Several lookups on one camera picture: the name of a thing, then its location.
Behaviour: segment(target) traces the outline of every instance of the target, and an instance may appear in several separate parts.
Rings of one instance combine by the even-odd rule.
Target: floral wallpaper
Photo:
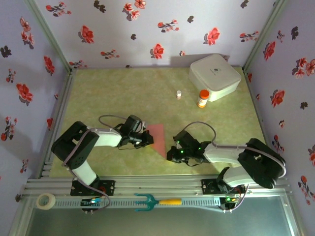
[[[0,235],[8,235],[21,187],[42,158],[66,70],[22,0],[2,1],[0,20],[0,212],[5,216]]]
[[[243,66],[275,0],[34,2],[70,66],[131,68],[190,66],[213,53]]]
[[[306,235],[315,235],[315,31],[305,24],[315,21],[312,3],[287,4],[248,71],[269,145],[286,160]]]

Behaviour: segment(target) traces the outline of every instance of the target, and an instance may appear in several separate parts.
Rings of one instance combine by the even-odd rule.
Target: pill bottle
[[[179,100],[179,99],[181,99],[181,97],[182,97],[182,92],[180,90],[178,90],[176,92],[176,98]]]
[[[209,95],[210,95],[209,91],[207,91],[205,89],[200,91],[197,106],[200,108],[205,107],[207,104]]]

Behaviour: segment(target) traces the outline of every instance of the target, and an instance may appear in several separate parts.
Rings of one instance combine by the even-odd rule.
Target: white container lid
[[[190,68],[200,81],[213,92],[221,91],[241,80],[241,75],[219,54],[195,61]]]

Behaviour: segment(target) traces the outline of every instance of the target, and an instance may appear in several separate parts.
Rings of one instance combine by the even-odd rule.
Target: yellow handle
[[[174,199],[163,199],[159,200],[159,204],[165,204],[165,205],[181,205],[182,199],[180,198],[174,198]]]

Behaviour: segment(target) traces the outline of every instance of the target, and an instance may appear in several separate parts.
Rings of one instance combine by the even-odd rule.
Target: tape roll
[[[56,203],[56,197],[51,193],[43,193],[36,200],[36,206],[41,210],[49,210]]]

